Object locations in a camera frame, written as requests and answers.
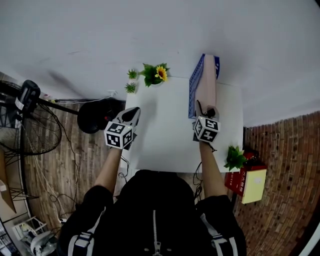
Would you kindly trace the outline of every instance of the blue plastic basket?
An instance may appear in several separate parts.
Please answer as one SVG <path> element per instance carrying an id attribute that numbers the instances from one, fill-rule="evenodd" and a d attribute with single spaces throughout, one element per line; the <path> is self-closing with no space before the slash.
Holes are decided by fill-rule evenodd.
<path id="1" fill-rule="evenodd" d="M 215 62 L 215 74 L 216 79 L 218 79 L 219 72 L 220 72 L 220 58 L 214 56 Z M 196 97 L 196 90 L 204 71 L 204 64 L 205 64 L 205 54 L 202 54 L 198 64 L 196 65 L 192 76 L 189 79 L 189 109 L 188 109 L 188 117 L 190 119 L 194 119 L 195 117 L 195 97 Z"/>

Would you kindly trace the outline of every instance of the zipper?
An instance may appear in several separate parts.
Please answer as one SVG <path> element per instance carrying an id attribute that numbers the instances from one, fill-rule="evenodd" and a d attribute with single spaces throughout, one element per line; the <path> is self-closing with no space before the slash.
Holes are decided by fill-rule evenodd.
<path id="1" fill-rule="evenodd" d="M 160 254 L 161 242 L 158 241 L 158 234 L 157 234 L 156 210 L 153 210 L 153 238 L 154 238 L 154 255 L 153 256 L 162 256 L 162 254 Z"/>

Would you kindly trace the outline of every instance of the white stripe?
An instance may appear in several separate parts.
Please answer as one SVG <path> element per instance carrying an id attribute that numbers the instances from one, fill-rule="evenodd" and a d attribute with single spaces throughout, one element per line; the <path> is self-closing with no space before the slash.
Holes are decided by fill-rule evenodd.
<path id="1" fill-rule="evenodd" d="M 104 207 L 104 210 L 100 213 L 100 216 L 99 216 L 99 218 L 97 219 L 95 225 L 87 231 L 88 233 L 92 233 L 92 234 L 95 233 L 96 228 L 97 228 L 97 226 L 98 226 L 98 224 L 99 224 L 99 222 L 100 222 L 100 218 L 101 218 L 101 216 L 105 213 L 105 211 L 106 211 L 106 207 Z"/>
<path id="2" fill-rule="evenodd" d="M 221 250 L 221 247 L 220 247 L 218 241 L 213 240 L 213 242 L 214 242 L 214 245 L 215 245 L 215 248 L 216 248 L 217 256 L 224 256 L 224 254 L 222 253 L 222 250 Z"/>
<path id="3" fill-rule="evenodd" d="M 237 249 L 237 244 L 236 244 L 235 238 L 231 237 L 231 238 L 229 238 L 229 241 L 232 246 L 233 256 L 238 256 L 238 249 Z"/>
<path id="4" fill-rule="evenodd" d="M 87 247 L 86 256 L 91 256 L 92 255 L 92 252 L 94 250 L 94 245 L 95 245 L 95 239 L 92 238 L 90 240 L 90 244 Z"/>
<path id="5" fill-rule="evenodd" d="M 69 247 L 68 247 L 68 256 L 73 256 L 72 254 L 74 253 L 74 246 L 75 246 L 75 242 L 78 238 L 78 235 L 74 235 L 70 242 L 69 242 Z"/>
<path id="6" fill-rule="evenodd" d="M 207 221 L 206 219 L 206 215 L 204 213 L 201 214 L 200 216 L 202 222 L 204 223 L 204 225 L 206 226 L 206 228 L 208 229 L 209 234 L 214 237 L 214 236 L 218 236 L 220 235 L 215 228 Z"/>
<path id="7" fill-rule="evenodd" d="M 92 233 L 94 234 L 95 231 L 96 231 L 96 228 L 100 222 L 100 218 L 101 216 L 105 213 L 106 211 L 106 207 L 104 207 L 104 210 L 100 213 L 100 216 L 99 218 L 97 219 L 97 221 L 95 222 L 94 226 L 92 228 L 90 228 L 87 232 L 88 233 Z M 74 253 L 74 247 L 75 247 L 75 242 L 77 240 L 77 238 L 79 237 L 79 235 L 74 235 L 70 242 L 69 242 L 69 247 L 68 247 L 68 256 L 73 256 L 73 253 Z M 94 245 L 95 245 L 95 239 L 92 237 L 91 240 L 89 241 L 90 244 L 88 245 L 87 247 L 87 251 L 86 251 L 86 256 L 91 256 L 92 255 L 92 251 L 93 251 L 93 248 L 94 248 Z"/>

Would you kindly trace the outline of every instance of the black and white marker cube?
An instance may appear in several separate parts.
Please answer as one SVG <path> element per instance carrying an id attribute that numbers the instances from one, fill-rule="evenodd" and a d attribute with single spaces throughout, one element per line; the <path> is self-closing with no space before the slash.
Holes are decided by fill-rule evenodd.
<path id="1" fill-rule="evenodd" d="M 220 132 L 221 124 L 218 121 L 198 116 L 193 129 L 198 140 L 211 143 Z"/>
<path id="2" fill-rule="evenodd" d="M 116 122 L 108 122 L 104 130 L 105 144 L 123 149 L 134 140 L 133 127 Z"/>

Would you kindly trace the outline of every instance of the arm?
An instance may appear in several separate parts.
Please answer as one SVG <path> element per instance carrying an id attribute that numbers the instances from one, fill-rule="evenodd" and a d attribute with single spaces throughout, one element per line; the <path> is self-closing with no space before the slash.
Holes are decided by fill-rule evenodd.
<path id="1" fill-rule="evenodd" d="M 104 162 L 100 174 L 95 180 L 95 186 L 102 186 L 112 194 L 115 192 L 117 173 L 121 160 L 122 149 L 112 147 Z"/>
<path id="2" fill-rule="evenodd" d="M 224 180 L 218 169 L 218 165 L 210 146 L 199 141 L 200 155 L 202 161 L 202 178 L 205 198 L 211 196 L 222 196 L 227 194 Z"/>
<path id="3" fill-rule="evenodd" d="M 215 249 L 220 248 L 223 255 L 245 256 L 246 239 L 233 214 L 215 157 L 207 143 L 200 141 L 199 147 L 205 199 L 198 202 L 197 211 L 208 233 L 212 235 Z M 222 235 L 223 239 L 217 238 L 218 234 Z"/>
<path id="4" fill-rule="evenodd" d="M 59 256 L 67 256 L 71 238 L 95 226 L 102 211 L 112 207 L 121 154 L 121 149 L 110 149 L 94 186 L 85 194 L 82 204 L 61 228 L 57 244 Z"/>

